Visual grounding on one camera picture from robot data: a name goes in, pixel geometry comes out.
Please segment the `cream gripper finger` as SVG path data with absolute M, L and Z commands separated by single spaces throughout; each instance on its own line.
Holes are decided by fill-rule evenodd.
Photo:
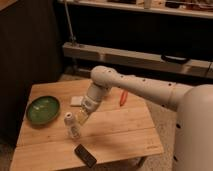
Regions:
M 84 110 L 80 110 L 77 113 L 77 121 L 80 125 L 84 125 L 85 122 L 88 120 L 88 118 L 89 118 L 89 114 Z

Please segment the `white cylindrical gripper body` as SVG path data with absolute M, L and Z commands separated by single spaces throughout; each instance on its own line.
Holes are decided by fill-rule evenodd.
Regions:
M 92 83 L 83 97 L 82 109 L 88 114 L 95 112 L 108 92 L 108 88 Z

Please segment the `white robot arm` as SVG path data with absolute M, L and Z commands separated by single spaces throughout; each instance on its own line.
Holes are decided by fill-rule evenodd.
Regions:
M 106 66 L 91 70 L 78 122 L 85 123 L 111 88 L 118 87 L 177 113 L 173 171 L 213 171 L 213 84 L 190 86 L 123 75 Z

